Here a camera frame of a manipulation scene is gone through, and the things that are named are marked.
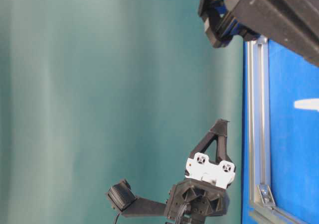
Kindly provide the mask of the black and white lower gripper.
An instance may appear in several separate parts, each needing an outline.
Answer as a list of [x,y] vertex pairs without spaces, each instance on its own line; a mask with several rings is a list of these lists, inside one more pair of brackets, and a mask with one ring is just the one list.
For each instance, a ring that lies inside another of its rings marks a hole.
[[[191,151],[185,179],[173,185],[164,215],[172,221],[204,221],[227,213],[227,186],[235,178],[235,165],[227,155],[227,120],[218,119]],[[204,154],[216,141],[216,163]]]

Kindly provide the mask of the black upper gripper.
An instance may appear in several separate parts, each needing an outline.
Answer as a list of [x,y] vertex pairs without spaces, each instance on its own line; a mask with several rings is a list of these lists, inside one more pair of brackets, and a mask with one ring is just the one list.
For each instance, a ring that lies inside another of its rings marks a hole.
[[266,36],[319,64],[319,0],[199,0],[198,16],[214,48]]

